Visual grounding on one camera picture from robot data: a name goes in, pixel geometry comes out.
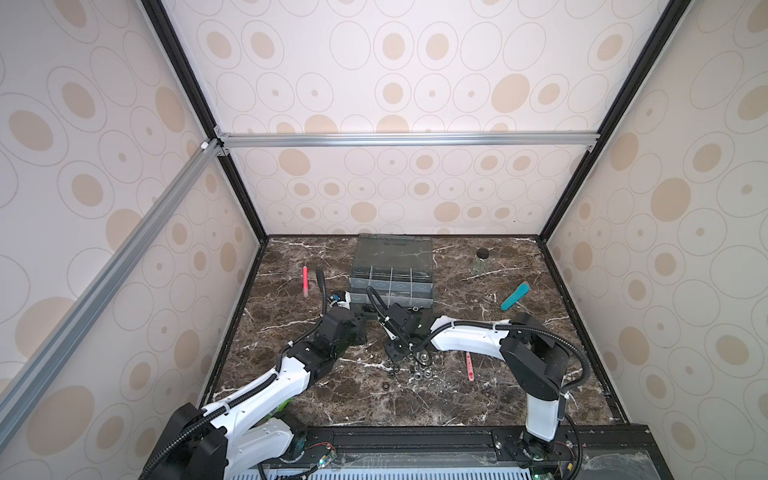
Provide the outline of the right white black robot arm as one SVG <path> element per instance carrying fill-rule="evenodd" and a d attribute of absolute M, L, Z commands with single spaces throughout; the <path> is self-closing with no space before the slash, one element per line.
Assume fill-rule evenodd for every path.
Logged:
<path fill-rule="evenodd" d="M 581 348 L 525 313 L 489 323 L 420 317 L 395 304 L 377 315 L 391 337 L 394 362 L 423 351 L 461 351 L 504 361 L 527 395 L 527 436 L 542 443 L 555 439 L 569 392 L 591 377 Z"/>

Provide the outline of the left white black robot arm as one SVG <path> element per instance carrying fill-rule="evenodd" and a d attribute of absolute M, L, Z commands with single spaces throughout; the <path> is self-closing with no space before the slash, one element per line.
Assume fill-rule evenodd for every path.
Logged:
<path fill-rule="evenodd" d="M 202 408 L 179 407 L 139 477 L 230 479 L 284 455 L 299 444 L 301 425 L 278 408 L 328 375 L 356 337 L 349 299 L 332 295 L 317 323 L 289 342 L 265 374 Z"/>

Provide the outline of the cluster of silver hex nuts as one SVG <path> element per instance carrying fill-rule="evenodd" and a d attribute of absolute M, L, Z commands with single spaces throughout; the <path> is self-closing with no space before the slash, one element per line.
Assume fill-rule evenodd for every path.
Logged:
<path fill-rule="evenodd" d="M 443 359 L 440 357 L 430 357 L 427 361 L 408 357 L 398 363 L 392 363 L 388 376 L 391 379 L 407 382 L 419 382 L 423 380 L 429 380 L 435 378 L 437 372 L 444 365 Z"/>

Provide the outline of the grey compartment organizer box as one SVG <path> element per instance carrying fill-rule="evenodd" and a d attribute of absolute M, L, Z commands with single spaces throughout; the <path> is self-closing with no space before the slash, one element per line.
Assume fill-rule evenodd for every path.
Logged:
<path fill-rule="evenodd" d="M 369 304 L 374 288 L 384 303 L 405 308 L 431 308 L 434 293 L 431 237 L 360 234 L 348 276 L 351 302 Z"/>

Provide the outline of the pink marker pen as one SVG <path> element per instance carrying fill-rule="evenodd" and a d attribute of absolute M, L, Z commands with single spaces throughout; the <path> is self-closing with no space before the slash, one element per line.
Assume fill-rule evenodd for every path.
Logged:
<path fill-rule="evenodd" d="M 309 297 L 309 269 L 306 265 L 302 268 L 302 294 L 304 298 Z"/>

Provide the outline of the small black-lidded glass jar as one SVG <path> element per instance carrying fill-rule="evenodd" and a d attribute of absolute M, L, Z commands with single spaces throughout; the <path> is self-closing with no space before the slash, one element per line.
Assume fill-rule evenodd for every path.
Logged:
<path fill-rule="evenodd" d="M 485 247 L 476 250 L 472 271 L 474 275 L 481 275 L 487 271 L 490 251 Z"/>

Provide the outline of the green plastic packet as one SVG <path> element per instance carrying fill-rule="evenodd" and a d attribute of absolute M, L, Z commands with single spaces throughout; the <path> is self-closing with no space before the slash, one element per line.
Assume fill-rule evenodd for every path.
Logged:
<path fill-rule="evenodd" d="M 278 405 L 278 406 L 277 406 L 277 407 L 276 407 L 274 410 L 272 410 L 272 414 L 275 414 L 275 413 L 281 412 L 281 411 L 282 411 L 282 410 L 283 410 L 283 409 L 286 407 L 286 405 L 287 405 L 289 402 L 290 402 L 290 399 L 289 399 L 289 400 L 286 400 L 286 401 L 284 401 L 284 402 L 282 402 L 282 403 L 280 403 L 280 404 L 279 404 L 279 405 Z"/>

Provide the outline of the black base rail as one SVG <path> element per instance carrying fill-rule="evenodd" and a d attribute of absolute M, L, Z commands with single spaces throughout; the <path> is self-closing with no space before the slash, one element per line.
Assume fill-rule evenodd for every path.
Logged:
<path fill-rule="evenodd" d="M 649 428 L 563 427 L 545 460 L 524 457 L 519 427 L 311 427 L 289 440 L 265 429 L 254 452 L 227 459 L 183 447 L 153 479 L 669 479 Z"/>

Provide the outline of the horizontal aluminium frame bar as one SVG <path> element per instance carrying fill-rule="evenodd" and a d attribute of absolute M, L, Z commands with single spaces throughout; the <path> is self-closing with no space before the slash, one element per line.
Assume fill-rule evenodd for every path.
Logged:
<path fill-rule="evenodd" d="M 227 148 L 445 147 L 510 145 L 594 145 L 593 131 L 223 134 Z"/>

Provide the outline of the left diagonal aluminium frame bar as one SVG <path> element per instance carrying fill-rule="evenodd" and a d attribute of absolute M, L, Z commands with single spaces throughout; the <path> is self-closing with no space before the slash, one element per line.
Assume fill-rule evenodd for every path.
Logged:
<path fill-rule="evenodd" d="M 205 148 L 198 149 L 27 362 L 1 400 L 2 449 L 15 437 L 221 146 L 221 140 L 211 138 Z"/>

